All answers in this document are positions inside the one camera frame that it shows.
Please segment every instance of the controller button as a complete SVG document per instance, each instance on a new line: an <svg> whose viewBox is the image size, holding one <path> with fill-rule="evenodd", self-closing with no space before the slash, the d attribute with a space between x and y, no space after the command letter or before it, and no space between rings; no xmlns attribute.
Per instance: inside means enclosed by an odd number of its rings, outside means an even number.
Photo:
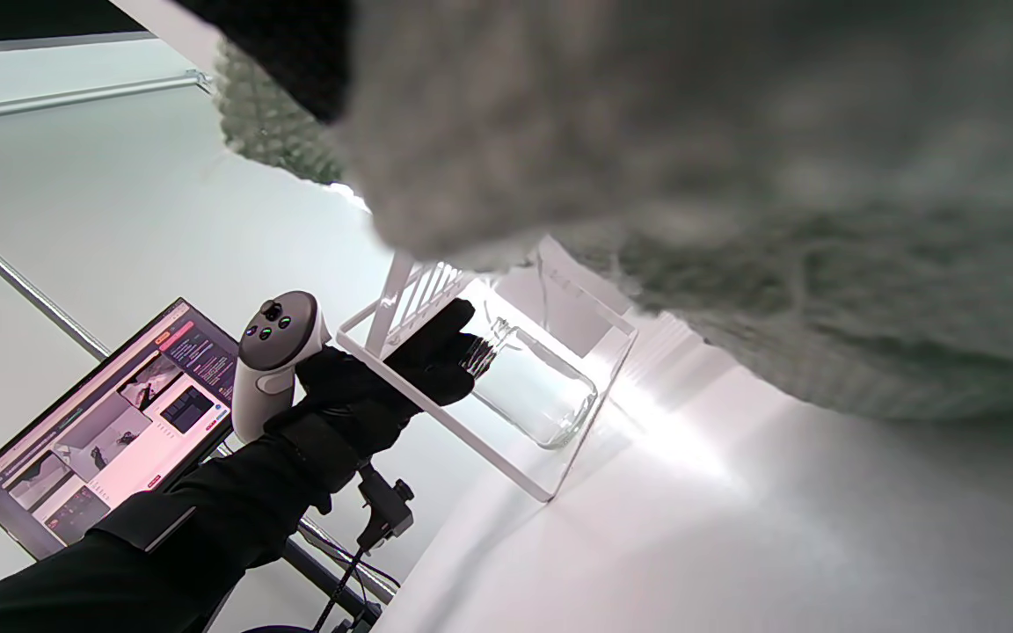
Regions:
<svg viewBox="0 0 1013 633"><path fill-rule="evenodd" d="M284 306L274 301L265 301L264 305L260 306L260 312L264 315L264 319L275 321L284 314Z"/></svg>

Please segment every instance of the monitor screen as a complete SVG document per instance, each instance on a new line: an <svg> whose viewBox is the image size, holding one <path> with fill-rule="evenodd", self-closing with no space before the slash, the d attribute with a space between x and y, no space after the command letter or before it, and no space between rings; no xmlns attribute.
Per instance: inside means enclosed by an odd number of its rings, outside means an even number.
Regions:
<svg viewBox="0 0 1013 633"><path fill-rule="evenodd" d="M230 432L237 341L177 300L0 450L0 525L44 558Z"/></svg>

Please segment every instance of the metal rod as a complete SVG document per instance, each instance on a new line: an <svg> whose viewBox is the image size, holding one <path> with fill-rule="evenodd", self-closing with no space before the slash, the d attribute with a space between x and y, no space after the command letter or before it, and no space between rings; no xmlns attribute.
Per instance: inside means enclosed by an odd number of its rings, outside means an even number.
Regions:
<svg viewBox="0 0 1013 633"><path fill-rule="evenodd" d="M27 278L23 276L23 273L17 271L17 268L3 259L3 256L0 256L0 276L3 278L6 284L13 286L13 289L17 293L25 297L25 301L28 301L33 308L45 314L50 321L53 321L57 327L61 328L61 331L67 333L74 341L77 341L77 344L84 347L84 351L91 353L97 361L103 361L111 353L111 349L104 347L99 339L92 336L91 332L86 330L80 323L77 323L77 320L69 316L69 313L62 310L60 305L54 303L35 285L31 284Z"/></svg>
<svg viewBox="0 0 1013 633"><path fill-rule="evenodd" d="M332 597L334 588L338 585L337 577L333 573L326 571L322 565L315 562L315 558L310 557L301 546L289 541L289 546L284 549L284 561L294 566L295 570L302 573L307 580L327 595ZM362 597L354 591L342 591L338 594L335 604L340 606L352 617L363 614L363 621L369 624L377 624L377 613L370 609L370 606L363 602Z"/></svg>
<svg viewBox="0 0 1013 633"><path fill-rule="evenodd" d="M303 518L299 521L299 536L304 538L309 545L313 548L321 550L322 553L326 554L330 560L334 561L334 564L340 566L342 569L346 569L349 566L349 560L353 556L346 556L344 552L340 550L335 550L330 546L331 543L337 543L333 538L330 538L330 534L324 532L323 529L318 528L314 525L312 521L308 518ZM366 585L367 591L373 594L378 601L381 601L383 605L389 605L393 598L397 595L397 589L389 585L389 581L383 579L377 573L374 573L373 569L365 568L365 566L358 566L358 573L361 576L362 584Z"/></svg>
<svg viewBox="0 0 1013 633"><path fill-rule="evenodd" d="M3 101L0 103L0 116L11 115L11 113L28 112L46 108L56 108L59 105L69 105L73 103L87 103L100 99L111 99L113 96L142 95L144 92L157 92L158 90L168 90L171 88L181 88L184 85L199 85L202 73L191 71L181 77L170 77L170 79L152 79L149 81L137 81L137 83L124 83L120 85L107 85L104 88L88 88L87 90L73 90L72 92L59 92L56 95L29 96L25 99L13 101Z"/></svg>

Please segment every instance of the white metal rack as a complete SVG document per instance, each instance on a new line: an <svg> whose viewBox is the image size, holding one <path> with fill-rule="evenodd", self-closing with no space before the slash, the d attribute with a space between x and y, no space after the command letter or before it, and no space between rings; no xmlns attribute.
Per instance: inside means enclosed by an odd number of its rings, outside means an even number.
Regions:
<svg viewBox="0 0 1013 633"><path fill-rule="evenodd" d="M540 271L540 276L543 284L554 284L574 301L587 302L610 325L612 335L603 340L603 349L597 353L590 353L587 358L573 355L540 325L512 309L503 300L497 300L499 308L511 311L512 322L527 322L530 325L528 331L545 336L550 345L557 345L566 357L574 358L578 369L587 370L597 385L598 397L586 422L573 440L559 450L538 449L529 438L511 428L501 417L496 419L497 413L490 409L478 409L481 404L471 402L476 399L466 399L460 403L462 406L443 408L385 364L386 357L393 349L456 297L483 302L484 308L487 301L495 301L493 290L473 273L463 272L447 263L415 263L411 257L398 253L390 265L382 296L343 323L335 333L335 340L531 496L546 502L560 489L597 411L608 396L612 381L615 381L630 351L636 332L619 314L574 284L570 275L547 267ZM369 328L366 327L367 320L370 320Z"/></svg>

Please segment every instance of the white table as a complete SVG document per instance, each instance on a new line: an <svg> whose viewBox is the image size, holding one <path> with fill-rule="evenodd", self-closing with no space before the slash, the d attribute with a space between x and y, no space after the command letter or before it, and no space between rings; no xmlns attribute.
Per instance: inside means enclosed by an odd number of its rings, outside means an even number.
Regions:
<svg viewBox="0 0 1013 633"><path fill-rule="evenodd" d="M1013 420L851 419L646 335L562 494L477 482L378 633L1013 630Z"/></svg>

